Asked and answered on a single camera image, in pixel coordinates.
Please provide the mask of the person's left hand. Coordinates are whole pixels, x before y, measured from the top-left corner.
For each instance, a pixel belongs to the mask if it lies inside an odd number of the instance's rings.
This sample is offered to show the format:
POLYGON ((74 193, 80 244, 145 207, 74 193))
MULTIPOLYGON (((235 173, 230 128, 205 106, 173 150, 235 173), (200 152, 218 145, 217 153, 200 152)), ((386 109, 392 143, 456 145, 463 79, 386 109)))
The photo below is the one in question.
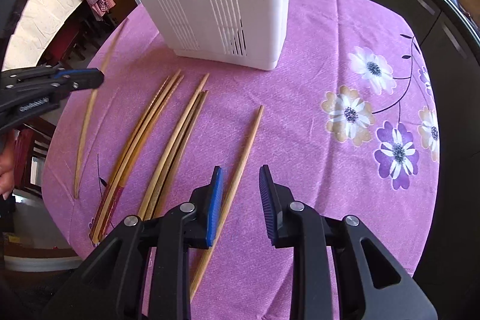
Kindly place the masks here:
POLYGON ((1 153, 0 169, 0 193, 1 198, 6 200, 15 186, 15 141, 5 144, 1 153))

